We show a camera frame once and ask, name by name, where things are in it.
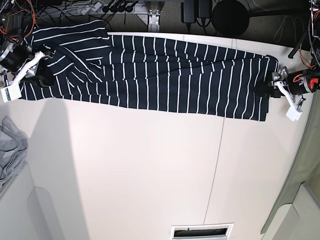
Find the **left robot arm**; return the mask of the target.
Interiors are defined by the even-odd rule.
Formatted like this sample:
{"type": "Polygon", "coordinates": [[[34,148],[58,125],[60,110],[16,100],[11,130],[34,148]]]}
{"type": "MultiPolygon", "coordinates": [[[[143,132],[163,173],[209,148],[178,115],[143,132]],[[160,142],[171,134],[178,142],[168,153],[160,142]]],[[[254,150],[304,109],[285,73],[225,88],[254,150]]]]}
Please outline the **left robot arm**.
{"type": "Polygon", "coordinates": [[[302,96],[320,89],[320,2],[318,0],[310,0],[309,2],[310,17],[307,29],[288,54],[288,58],[292,59],[296,53],[299,53],[300,60],[306,69],[289,72],[285,66],[279,68],[276,72],[269,74],[265,82],[256,85],[255,92],[259,97],[280,98],[284,96],[276,85],[278,82],[282,82],[284,90],[292,96],[302,96]],[[305,40],[310,46],[310,61],[302,54],[305,40]]]}

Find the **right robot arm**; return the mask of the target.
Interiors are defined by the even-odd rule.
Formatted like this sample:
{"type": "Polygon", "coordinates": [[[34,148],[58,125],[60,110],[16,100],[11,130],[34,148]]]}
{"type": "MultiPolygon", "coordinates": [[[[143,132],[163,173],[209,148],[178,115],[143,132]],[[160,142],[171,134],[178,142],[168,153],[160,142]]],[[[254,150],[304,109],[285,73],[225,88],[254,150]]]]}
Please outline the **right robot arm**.
{"type": "Polygon", "coordinates": [[[40,88],[52,87],[55,79],[45,60],[54,56],[48,47],[34,45],[33,30],[37,26],[36,9],[31,0],[2,0],[0,2],[0,77],[1,87],[9,85],[7,75],[14,78],[22,69],[43,54],[34,65],[26,68],[22,81],[40,88]]]}

